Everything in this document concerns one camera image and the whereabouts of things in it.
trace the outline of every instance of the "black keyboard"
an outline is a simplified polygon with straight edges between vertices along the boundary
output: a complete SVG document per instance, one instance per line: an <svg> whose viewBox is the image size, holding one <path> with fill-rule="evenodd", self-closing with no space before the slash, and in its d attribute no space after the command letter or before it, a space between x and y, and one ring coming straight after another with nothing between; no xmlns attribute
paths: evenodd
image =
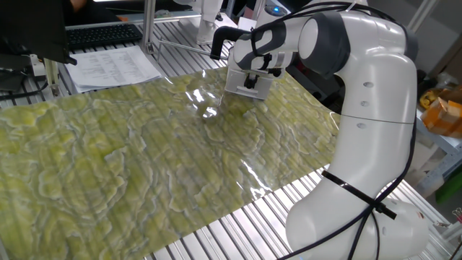
<svg viewBox="0 0 462 260"><path fill-rule="evenodd" d="M103 46L140 40L143 35L135 25L111 25L67 30L70 49Z"/></svg>

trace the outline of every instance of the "green textured sheet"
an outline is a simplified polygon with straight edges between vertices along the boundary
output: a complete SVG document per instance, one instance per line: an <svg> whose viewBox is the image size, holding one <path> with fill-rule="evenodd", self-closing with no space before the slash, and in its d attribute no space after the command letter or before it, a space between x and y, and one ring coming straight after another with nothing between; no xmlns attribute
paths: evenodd
<svg viewBox="0 0 462 260"><path fill-rule="evenodd" d="M260 101L226 72L0 110L9 257L140 260L330 163L338 115L288 75Z"/></svg>

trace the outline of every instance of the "white wall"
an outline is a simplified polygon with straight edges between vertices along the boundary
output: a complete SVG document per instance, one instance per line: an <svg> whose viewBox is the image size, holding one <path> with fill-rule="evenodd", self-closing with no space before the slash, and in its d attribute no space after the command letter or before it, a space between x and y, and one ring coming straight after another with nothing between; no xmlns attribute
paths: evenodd
<svg viewBox="0 0 462 260"><path fill-rule="evenodd" d="M394 17L404 25L408 25L417 11L419 2L413 4L405 0L369 0L369 5L378 8ZM416 65L418 69L430 72L462 33L461 0L442 0L431 17L428 17L419 31L419 55Z"/></svg>

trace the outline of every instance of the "desk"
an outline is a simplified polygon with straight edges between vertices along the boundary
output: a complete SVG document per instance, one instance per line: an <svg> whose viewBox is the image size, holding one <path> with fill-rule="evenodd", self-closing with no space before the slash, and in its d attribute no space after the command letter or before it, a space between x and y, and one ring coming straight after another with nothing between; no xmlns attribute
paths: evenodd
<svg viewBox="0 0 462 260"><path fill-rule="evenodd" d="M193 46L191 39L181 35L179 24L176 21L156 24L154 28L158 35L162 35L167 40L189 43L190 46ZM122 47L122 45L106 46L106 48ZM225 47L223 54L227 55L230 45L227 44ZM182 52L182 50L167 46L164 50L166 51L161 53L158 60L158 68L166 77L201 71L202 69L215 69L226 65L223 61L211 61L207 57ZM153 62L156 61L154 56L149 58ZM60 77L60 96L73 95L69 76L63 67L60 67ZM25 89L29 91L39 84L40 82L29 80L25 84ZM59 97L53 97L50 92L44 92L37 97L0 103L0 105L2 107L4 105L27 105L56 98ZM321 180L322 169L324 167L314 170L307 176L198 229L171 243L166 248L146 256L145 259L275 259L287 254L291 251L284 231L287 213L296 201L312 191ZM391 197L417 205L430 222L437 220L445 222L445 219L406 183L402 183L391 194ZM430 234L431 237L426 250L412 260L447 259L455 249L452 245L442 241L434 230L431 230Z"/></svg>

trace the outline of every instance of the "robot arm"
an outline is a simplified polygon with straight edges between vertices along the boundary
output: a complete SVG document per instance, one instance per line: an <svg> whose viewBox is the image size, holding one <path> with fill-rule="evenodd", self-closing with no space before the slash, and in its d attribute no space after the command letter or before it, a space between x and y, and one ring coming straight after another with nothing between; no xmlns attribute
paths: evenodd
<svg viewBox="0 0 462 260"><path fill-rule="evenodd" d="M286 14L267 6L256 27ZM369 198L401 176L411 157L416 108L417 44L405 27L362 12L319 12L285 20L265 30L242 35L230 50L226 90L265 99L271 83L298 52L307 68L344 80L346 96L334 159L316 188L291 209L286 224L292 249L325 238L370 205L347 191L355 187ZM376 214L365 219L354 259L404 259L427 244L427 221L407 203L385 199L394 220ZM326 243L305 251L301 259L346 259L357 222Z"/></svg>

